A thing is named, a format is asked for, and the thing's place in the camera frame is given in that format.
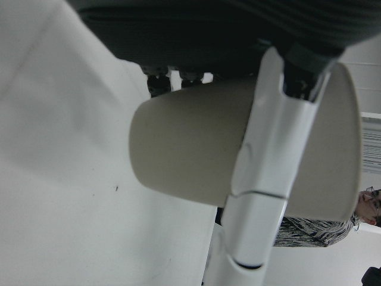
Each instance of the eyeglasses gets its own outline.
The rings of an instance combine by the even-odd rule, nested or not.
[[[367,188],[366,191],[371,192],[371,198],[373,200],[373,204],[375,208],[377,209],[377,216],[376,216],[377,218],[379,217],[379,207],[380,207],[380,200],[377,200],[377,197],[380,194],[380,190],[379,189],[374,190],[374,188],[371,186],[370,188]]]

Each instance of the white tabletop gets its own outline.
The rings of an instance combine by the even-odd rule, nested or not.
[[[0,7],[0,285],[200,285],[215,208],[130,167],[142,74],[62,0]]]

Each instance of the patterned shirt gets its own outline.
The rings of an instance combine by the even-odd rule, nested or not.
[[[359,223],[356,214],[344,222],[284,217],[274,246],[327,247],[345,238]]]

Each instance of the person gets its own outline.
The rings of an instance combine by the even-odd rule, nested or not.
[[[363,286],[381,285],[381,268],[369,267],[361,279]]]
[[[353,215],[343,222],[284,217],[275,247],[327,247],[345,238],[360,222],[381,227],[381,189],[367,188],[358,195]]]

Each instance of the dark hair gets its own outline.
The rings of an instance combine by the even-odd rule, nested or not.
[[[381,192],[381,189],[375,189],[374,191]],[[376,217],[376,226],[381,228],[381,214],[379,214],[379,216]]]

